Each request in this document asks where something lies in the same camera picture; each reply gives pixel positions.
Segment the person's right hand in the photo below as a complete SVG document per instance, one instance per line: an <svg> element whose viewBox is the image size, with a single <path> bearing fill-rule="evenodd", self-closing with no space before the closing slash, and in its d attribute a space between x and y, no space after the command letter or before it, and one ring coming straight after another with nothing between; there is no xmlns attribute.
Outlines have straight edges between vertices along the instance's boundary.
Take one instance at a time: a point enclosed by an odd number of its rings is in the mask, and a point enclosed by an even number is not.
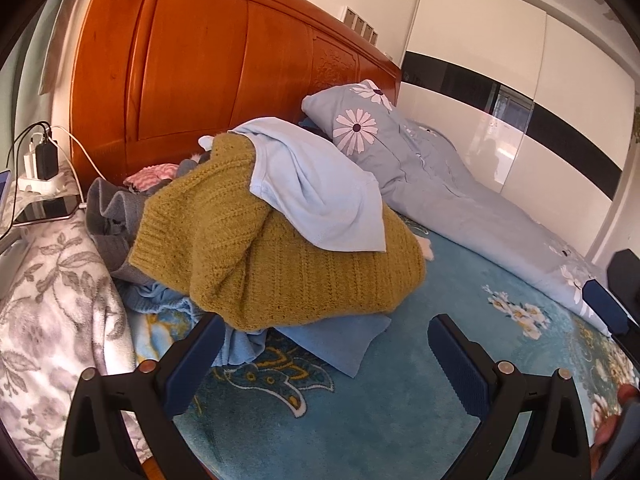
<svg viewBox="0 0 640 480"><path fill-rule="evenodd" d="M617 390L617 401L620 406L624 406L629 400L638 400L639 390L632 385L621 385ZM602 425L596 432L594 443L590 448L590 467L591 474L595 474L600 467L601 455L604 446L611 440L615 432L620 415L611 415L602 422Z"/></svg>

